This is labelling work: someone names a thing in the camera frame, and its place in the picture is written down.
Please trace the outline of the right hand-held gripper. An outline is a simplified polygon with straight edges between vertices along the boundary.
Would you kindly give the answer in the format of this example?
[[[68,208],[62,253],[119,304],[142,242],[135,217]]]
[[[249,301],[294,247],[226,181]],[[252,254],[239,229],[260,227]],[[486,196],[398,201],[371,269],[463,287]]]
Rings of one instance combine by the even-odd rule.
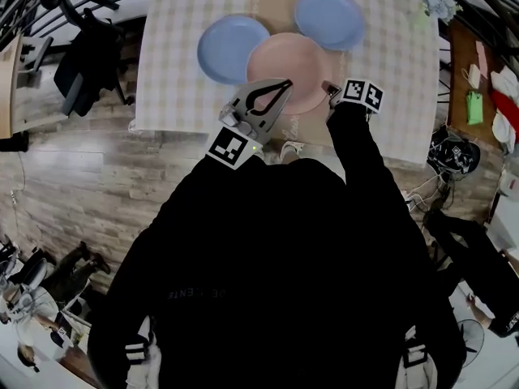
[[[340,103],[349,102],[364,106],[370,117],[378,115],[384,106],[384,90],[368,79],[348,78],[342,86],[325,80],[321,87],[329,97],[331,110]]]

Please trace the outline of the pink big plate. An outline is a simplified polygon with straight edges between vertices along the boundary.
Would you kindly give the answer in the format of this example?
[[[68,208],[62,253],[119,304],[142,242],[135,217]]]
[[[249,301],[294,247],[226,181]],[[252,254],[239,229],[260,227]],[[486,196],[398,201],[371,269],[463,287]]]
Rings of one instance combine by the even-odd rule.
[[[307,113],[326,97],[322,84],[332,79],[332,64],[327,53],[312,39],[292,32],[278,33],[258,45],[247,63],[249,82],[274,78],[293,83],[282,113]]]

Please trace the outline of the blue big plate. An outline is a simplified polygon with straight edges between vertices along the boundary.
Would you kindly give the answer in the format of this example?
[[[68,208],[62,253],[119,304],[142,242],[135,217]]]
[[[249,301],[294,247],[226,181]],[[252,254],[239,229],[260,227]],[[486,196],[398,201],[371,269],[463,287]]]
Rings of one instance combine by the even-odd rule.
[[[332,51],[351,50],[365,35],[362,8],[354,0],[297,0],[294,21],[304,36]]]
[[[245,15],[227,15],[211,24],[197,47],[201,70],[217,83],[239,85],[247,81],[252,51],[270,37],[259,21]]]

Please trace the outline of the person's right forearm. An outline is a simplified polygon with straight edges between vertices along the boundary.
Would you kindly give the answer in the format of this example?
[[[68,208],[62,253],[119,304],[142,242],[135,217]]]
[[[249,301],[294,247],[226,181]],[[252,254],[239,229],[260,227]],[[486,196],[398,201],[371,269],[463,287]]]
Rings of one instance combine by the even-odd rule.
[[[390,233],[410,233],[417,225],[385,166],[367,121],[367,108],[342,101],[326,122],[345,171],[347,200],[359,223]]]

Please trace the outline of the person's left forearm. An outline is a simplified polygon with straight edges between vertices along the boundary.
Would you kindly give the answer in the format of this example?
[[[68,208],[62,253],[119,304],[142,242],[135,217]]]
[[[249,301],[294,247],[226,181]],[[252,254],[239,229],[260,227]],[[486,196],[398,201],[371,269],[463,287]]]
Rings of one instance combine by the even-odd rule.
[[[142,232],[147,246],[171,255],[249,246],[259,232],[267,169],[257,156],[237,170],[203,158]]]

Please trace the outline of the checkered tablecloth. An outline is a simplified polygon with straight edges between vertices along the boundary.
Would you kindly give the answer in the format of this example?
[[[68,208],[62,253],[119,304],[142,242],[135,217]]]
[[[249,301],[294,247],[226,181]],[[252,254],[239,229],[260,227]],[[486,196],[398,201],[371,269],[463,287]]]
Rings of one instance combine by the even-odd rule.
[[[136,125],[141,130],[208,133],[234,94],[201,70],[203,32],[226,15],[250,15],[271,33],[293,32],[297,0],[152,0],[141,46]],[[332,52],[332,79],[369,79],[384,90],[371,132],[383,156],[423,165],[435,122],[439,89],[439,26],[414,16],[421,0],[354,0],[365,36],[346,52]]]

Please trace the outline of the white flower bouquet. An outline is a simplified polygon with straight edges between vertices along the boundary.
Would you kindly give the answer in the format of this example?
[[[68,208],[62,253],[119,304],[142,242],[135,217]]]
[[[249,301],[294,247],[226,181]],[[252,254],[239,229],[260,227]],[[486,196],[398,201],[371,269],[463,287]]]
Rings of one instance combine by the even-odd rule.
[[[462,11],[462,7],[456,0],[422,0],[424,12],[434,19],[449,24],[455,15]]]

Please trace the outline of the small beige bag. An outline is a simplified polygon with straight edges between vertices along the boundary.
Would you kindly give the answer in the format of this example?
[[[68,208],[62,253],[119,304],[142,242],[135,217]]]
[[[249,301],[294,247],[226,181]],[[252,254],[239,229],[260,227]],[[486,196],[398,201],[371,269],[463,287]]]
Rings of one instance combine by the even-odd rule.
[[[481,71],[479,70],[478,66],[471,64],[468,70],[462,69],[461,74],[473,89],[479,89]]]

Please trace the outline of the green tag on side table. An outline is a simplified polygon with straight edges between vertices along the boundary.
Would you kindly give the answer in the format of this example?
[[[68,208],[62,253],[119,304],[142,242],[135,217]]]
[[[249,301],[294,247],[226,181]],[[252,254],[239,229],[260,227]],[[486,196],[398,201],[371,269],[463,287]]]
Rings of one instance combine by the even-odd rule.
[[[466,95],[467,124],[478,125],[483,123],[483,95],[470,91]]]

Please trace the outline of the pink paper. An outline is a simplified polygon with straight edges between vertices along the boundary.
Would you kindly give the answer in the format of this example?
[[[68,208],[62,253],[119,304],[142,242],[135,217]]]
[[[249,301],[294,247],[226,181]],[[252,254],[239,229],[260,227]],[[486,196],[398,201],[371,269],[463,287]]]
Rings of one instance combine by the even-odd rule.
[[[488,76],[488,66],[485,46],[481,41],[476,41],[475,47],[478,55],[478,68],[480,70],[481,76],[486,79]]]

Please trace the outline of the red cloth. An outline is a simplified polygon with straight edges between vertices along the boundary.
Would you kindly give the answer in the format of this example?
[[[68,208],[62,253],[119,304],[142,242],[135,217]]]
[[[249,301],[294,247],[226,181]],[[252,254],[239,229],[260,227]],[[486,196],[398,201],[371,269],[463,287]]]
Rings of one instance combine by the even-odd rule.
[[[492,132],[501,143],[508,142],[519,134],[519,107],[505,94],[491,91],[496,114],[492,123]]]

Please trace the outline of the person's black sweater torso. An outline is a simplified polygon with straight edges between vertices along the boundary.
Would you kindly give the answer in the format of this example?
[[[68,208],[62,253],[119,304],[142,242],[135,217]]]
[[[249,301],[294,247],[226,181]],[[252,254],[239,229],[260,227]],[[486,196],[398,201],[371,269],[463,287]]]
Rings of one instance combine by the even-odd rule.
[[[89,338],[103,387],[126,389],[125,346],[149,316],[159,389],[394,389],[412,326],[452,389],[464,344],[418,226],[359,223],[345,176],[316,160],[267,166],[249,246],[171,255],[135,239]]]

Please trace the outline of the black floor fan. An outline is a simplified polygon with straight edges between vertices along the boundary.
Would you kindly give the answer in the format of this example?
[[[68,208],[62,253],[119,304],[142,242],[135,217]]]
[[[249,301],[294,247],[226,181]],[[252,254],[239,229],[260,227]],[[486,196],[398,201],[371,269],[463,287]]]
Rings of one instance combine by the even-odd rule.
[[[463,319],[457,323],[465,345],[463,368],[470,365],[482,350],[485,331],[481,323],[473,319]]]

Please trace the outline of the white striped clothing piece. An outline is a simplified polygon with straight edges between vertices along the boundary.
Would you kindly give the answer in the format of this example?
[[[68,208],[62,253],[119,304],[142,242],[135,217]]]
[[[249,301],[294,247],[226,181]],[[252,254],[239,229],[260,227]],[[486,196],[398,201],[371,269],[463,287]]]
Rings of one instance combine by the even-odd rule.
[[[159,389],[161,350],[153,318],[144,319],[137,334],[125,346],[125,353],[129,362],[127,389]]]
[[[405,334],[394,389],[437,389],[437,381],[435,362],[412,326]]]

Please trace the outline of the white cluttered desk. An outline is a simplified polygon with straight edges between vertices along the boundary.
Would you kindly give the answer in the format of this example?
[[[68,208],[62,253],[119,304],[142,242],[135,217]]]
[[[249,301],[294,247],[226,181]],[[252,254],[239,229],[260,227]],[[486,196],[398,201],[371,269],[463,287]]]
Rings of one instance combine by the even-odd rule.
[[[64,350],[50,339],[49,331],[36,325],[31,333],[40,359],[38,373],[19,360],[19,341],[12,323],[0,322],[0,383],[6,389],[96,389],[57,361]]]

